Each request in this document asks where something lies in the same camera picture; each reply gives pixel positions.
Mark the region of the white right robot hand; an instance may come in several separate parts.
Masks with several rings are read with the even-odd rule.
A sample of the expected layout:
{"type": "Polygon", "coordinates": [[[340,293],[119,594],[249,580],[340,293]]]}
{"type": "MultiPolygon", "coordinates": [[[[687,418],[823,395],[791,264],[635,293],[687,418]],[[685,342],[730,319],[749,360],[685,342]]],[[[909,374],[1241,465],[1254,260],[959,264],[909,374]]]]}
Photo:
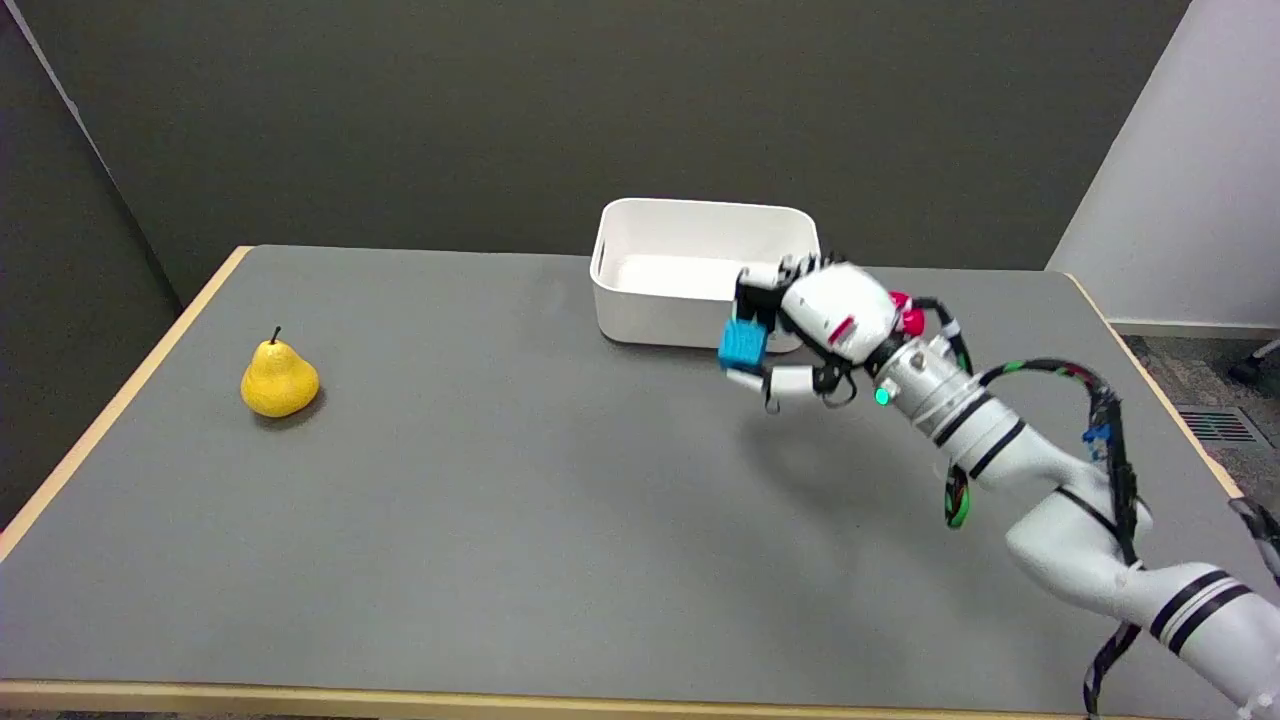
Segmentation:
{"type": "Polygon", "coordinates": [[[881,348],[896,348],[924,331],[924,310],[860,266],[833,255],[786,258],[777,266],[739,272],[717,359],[726,377],[764,398],[771,414],[791,396],[812,395],[841,407],[841,383],[855,395],[854,372],[870,369],[881,348]],[[777,334],[797,340],[820,364],[767,365],[777,334]]]}

